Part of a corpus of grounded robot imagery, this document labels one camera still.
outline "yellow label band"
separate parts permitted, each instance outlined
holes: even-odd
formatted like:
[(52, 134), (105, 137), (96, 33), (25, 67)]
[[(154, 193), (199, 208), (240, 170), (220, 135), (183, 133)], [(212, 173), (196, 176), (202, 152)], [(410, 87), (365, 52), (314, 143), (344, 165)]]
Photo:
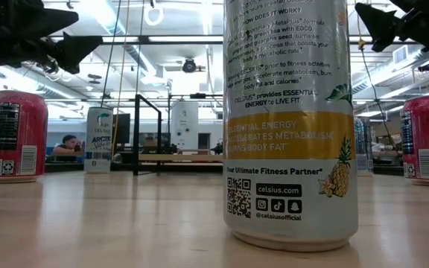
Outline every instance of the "yellow label band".
[(243, 116), (225, 132), (226, 159), (336, 159), (343, 142), (355, 152), (354, 118), (336, 112)]

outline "silver can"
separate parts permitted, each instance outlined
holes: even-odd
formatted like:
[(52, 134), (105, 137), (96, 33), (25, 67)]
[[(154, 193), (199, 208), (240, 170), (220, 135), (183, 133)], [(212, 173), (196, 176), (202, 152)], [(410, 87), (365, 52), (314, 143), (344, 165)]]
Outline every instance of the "silver can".
[(83, 169), (86, 173), (109, 173), (112, 159), (113, 111), (91, 107), (87, 113), (86, 150)]
[(271, 249), (358, 229), (346, 0), (225, 2), (224, 219)]

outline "person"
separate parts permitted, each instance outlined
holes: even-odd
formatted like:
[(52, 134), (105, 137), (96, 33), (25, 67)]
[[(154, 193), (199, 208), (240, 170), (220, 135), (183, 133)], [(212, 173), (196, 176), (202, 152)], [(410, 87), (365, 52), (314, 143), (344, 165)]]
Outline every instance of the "person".
[(54, 156), (82, 156), (84, 143), (80, 143), (74, 135), (66, 135), (63, 138), (63, 143), (57, 145), (52, 151)]

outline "celsius arctic vibe can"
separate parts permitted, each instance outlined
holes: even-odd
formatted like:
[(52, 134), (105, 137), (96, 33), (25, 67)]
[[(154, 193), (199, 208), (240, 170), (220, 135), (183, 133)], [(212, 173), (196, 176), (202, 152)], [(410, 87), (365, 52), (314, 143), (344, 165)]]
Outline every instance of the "celsius arctic vibe can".
[(0, 183), (44, 174), (48, 107), (38, 95), (0, 91)]
[(357, 176), (373, 176), (372, 131), (369, 118), (355, 118)]
[(429, 185), (429, 96), (406, 102), (401, 111), (403, 167), (414, 184)]
[(111, 109), (91, 107), (87, 113), (86, 173), (109, 173), (112, 159), (113, 112)]
[(346, 0), (226, 1), (224, 219), (314, 252), (358, 229)]

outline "table surface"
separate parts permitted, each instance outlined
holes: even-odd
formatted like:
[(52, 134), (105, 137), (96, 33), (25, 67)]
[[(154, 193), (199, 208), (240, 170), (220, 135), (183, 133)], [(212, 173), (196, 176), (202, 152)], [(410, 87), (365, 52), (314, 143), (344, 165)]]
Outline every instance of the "table surface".
[(429, 268), (429, 187), (399, 176), (358, 181), (350, 245), (302, 254), (231, 236), (218, 174), (71, 172), (0, 185), (0, 267)]

